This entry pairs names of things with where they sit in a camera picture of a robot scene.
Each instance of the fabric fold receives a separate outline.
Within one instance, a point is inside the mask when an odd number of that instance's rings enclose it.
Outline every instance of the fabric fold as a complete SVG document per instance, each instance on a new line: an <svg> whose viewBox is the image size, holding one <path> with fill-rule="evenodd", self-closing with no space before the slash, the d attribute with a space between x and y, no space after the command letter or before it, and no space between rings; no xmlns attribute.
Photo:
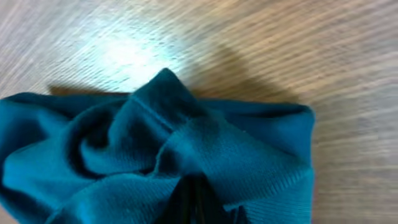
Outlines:
<svg viewBox="0 0 398 224"><path fill-rule="evenodd" d="M21 93L0 116L0 200L21 223L152 223L192 174L236 223L310 223L307 106L197 100L164 69L131 95Z"/></svg>

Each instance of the sweater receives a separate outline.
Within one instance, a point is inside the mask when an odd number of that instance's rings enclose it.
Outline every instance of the sweater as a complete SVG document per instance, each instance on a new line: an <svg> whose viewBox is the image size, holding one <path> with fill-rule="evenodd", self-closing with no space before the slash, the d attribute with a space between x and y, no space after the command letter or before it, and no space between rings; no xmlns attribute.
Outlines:
<svg viewBox="0 0 398 224"><path fill-rule="evenodd" d="M163 69L129 95L10 96L0 118L0 202L20 223L160 223L183 181L231 223L311 222L307 106L197 100Z"/></svg>

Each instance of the wood grain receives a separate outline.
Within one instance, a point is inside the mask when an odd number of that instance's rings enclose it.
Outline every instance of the wood grain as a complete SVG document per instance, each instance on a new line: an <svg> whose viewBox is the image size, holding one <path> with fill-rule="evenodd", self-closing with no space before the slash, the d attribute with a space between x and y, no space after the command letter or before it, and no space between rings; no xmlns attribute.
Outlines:
<svg viewBox="0 0 398 224"><path fill-rule="evenodd" d="M397 223L397 21L396 0L2 0L0 96L169 67L198 96L306 103L313 222Z"/></svg>

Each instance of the teal cloth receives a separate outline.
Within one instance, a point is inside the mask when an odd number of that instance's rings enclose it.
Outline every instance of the teal cloth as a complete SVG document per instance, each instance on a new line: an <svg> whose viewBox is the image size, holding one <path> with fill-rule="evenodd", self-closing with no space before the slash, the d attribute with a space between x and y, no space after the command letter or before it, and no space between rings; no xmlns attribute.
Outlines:
<svg viewBox="0 0 398 224"><path fill-rule="evenodd" d="M0 118L0 200L21 223L153 223L192 174L235 223L311 221L307 106L196 100L164 69L131 95L20 93Z"/></svg>

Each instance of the wooden table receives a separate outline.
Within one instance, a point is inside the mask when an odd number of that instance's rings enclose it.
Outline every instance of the wooden table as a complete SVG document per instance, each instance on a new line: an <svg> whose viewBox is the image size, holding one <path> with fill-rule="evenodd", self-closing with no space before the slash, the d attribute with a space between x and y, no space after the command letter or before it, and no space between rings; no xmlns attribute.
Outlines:
<svg viewBox="0 0 398 224"><path fill-rule="evenodd" d="M311 105L313 222L398 222L398 1L0 1L0 96L133 91L162 67L198 96Z"/></svg>

